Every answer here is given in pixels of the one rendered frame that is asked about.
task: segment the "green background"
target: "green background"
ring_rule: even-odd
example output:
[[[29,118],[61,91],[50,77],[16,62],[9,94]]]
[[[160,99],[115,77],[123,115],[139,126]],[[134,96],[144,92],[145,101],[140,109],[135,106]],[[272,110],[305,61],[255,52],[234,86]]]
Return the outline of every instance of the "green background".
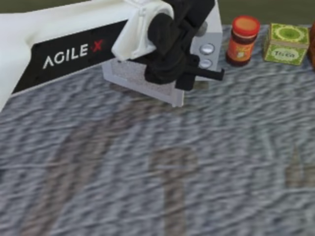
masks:
[[[1,0],[0,12],[26,12],[80,2],[79,0]],[[315,0],[219,0],[223,24],[247,14],[268,24],[312,24],[315,21]]]

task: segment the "jar label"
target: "jar label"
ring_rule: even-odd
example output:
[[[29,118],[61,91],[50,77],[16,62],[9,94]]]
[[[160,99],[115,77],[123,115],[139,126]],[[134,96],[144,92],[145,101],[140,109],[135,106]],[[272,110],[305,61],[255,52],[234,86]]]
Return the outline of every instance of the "jar label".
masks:
[[[239,44],[230,39],[227,54],[234,61],[247,61],[251,58],[254,42],[251,44]]]

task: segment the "jar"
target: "jar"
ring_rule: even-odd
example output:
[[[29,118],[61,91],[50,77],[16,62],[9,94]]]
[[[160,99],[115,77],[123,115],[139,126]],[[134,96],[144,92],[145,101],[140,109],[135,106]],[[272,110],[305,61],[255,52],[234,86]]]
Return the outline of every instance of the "jar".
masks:
[[[233,20],[226,61],[234,66],[250,62],[252,50],[260,29],[259,21],[251,16],[239,16]]]

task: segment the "jar lid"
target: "jar lid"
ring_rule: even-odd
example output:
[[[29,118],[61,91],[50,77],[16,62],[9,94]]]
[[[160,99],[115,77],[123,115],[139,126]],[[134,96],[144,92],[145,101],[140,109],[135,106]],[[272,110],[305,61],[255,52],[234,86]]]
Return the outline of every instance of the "jar lid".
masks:
[[[232,23],[233,31],[241,36],[253,36],[259,32],[260,22],[252,16],[238,16]]]

